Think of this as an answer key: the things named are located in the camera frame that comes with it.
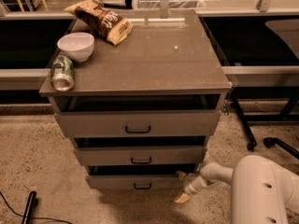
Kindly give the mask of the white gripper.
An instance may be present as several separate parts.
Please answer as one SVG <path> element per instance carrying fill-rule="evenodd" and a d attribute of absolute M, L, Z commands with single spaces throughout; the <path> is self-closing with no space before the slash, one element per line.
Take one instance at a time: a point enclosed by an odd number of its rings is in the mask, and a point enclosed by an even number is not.
<path fill-rule="evenodd" d="M 178 178 L 183 183 L 183 190 L 175 199 L 175 203 L 186 203 L 191 196 L 202 189 L 212 189 L 217 187 L 221 180 L 218 177 L 204 172 L 184 173 L 176 171 Z"/>

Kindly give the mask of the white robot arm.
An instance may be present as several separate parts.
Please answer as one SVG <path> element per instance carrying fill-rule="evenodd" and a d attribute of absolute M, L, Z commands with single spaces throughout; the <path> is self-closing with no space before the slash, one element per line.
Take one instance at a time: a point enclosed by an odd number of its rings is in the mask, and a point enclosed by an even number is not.
<path fill-rule="evenodd" d="M 205 161 L 194 173 L 179 171 L 178 178 L 176 203 L 201 189 L 229 185 L 231 224 L 289 224 L 287 212 L 299 213 L 299 175 L 261 156 L 248 155 L 234 168 Z"/>

